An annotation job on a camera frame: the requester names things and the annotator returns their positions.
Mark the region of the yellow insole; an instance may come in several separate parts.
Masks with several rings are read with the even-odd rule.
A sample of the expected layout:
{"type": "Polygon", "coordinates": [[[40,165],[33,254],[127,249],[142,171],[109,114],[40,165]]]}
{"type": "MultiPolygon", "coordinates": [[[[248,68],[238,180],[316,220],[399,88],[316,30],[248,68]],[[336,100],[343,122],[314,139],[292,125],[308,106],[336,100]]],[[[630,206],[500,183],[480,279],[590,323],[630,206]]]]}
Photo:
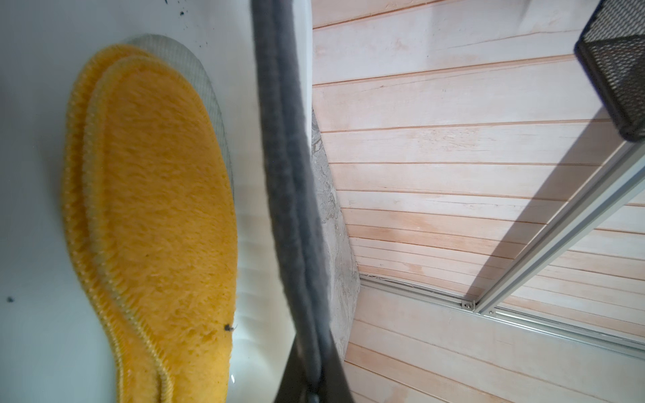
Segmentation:
{"type": "Polygon", "coordinates": [[[179,72],[142,55],[106,70],[88,105],[83,192],[93,257],[163,401],[225,401],[237,224],[212,123],[179,72]]]}
{"type": "Polygon", "coordinates": [[[116,366],[118,402],[160,402],[161,376],[134,326],[112,299],[94,267],[82,191],[82,146],[87,107],[102,74],[115,62],[149,53],[132,45],[110,45],[79,73],[67,106],[62,176],[62,216],[67,250],[80,284],[109,338],[116,366]]]}

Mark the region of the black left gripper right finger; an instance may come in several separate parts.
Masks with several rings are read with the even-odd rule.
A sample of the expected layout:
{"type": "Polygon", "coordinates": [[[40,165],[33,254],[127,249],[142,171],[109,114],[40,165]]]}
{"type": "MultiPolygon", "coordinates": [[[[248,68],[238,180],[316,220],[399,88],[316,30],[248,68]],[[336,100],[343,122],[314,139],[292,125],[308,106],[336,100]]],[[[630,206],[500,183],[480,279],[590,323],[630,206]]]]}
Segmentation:
{"type": "Polygon", "coordinates": [[[318,346],[321,364],[320,376],[317,381],[317,402],[354,403],[341,359],[329,329],[318,338],[318,346]]]}

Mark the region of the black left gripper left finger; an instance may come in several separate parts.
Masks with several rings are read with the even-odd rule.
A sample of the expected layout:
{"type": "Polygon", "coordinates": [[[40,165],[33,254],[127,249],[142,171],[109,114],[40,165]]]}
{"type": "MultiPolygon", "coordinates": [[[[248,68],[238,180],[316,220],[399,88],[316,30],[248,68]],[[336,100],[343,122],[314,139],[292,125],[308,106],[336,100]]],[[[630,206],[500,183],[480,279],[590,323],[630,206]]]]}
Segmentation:
{"type": "Polygon", "coordinates": [[[276,393],[275,403],[306,403],[308,383],[298,347],[292,347],[276,393]]]}

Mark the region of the dark grey insole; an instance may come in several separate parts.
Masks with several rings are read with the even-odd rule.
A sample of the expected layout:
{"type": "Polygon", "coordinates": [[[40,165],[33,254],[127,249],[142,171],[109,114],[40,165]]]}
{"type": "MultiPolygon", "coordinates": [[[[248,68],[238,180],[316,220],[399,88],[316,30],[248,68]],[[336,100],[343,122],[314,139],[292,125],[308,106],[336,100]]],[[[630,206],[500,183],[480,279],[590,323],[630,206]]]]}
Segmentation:
{"type": "Polygon", "coordinates": [[[265,184],[272,233],[307,388],[334,347],[329,280],[307,142],[291,1],[251,4],[265,184]]]}

